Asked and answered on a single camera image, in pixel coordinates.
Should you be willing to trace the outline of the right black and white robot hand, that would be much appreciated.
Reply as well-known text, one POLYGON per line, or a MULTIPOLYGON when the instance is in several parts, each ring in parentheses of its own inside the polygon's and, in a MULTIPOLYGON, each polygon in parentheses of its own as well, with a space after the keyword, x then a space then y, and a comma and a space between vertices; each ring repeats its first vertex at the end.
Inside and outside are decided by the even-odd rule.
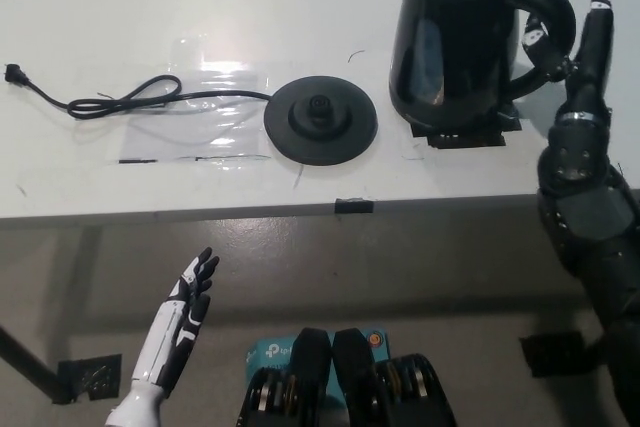
POLYGON ((580 47, 574 58, 554 46, 543 21, 528 16, 522 38, 525 53, 552 82, 564 81, 566 101, 558 109, 554 123, 569 125, 589 122, 608 127, 611 112, 604 102, 614 33, 611 0, 591 0, 580 47))

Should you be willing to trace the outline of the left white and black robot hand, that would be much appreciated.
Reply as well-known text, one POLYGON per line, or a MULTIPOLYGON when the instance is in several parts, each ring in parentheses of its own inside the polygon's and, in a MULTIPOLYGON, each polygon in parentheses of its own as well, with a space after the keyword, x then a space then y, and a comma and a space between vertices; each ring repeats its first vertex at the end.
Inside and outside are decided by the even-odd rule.
POLYGON ((174 390, 209 309, 207 291, 218 263, 207 247, 178 277, 147 333, 132 373, 132 388, 152 386, 166 397, 174 390))

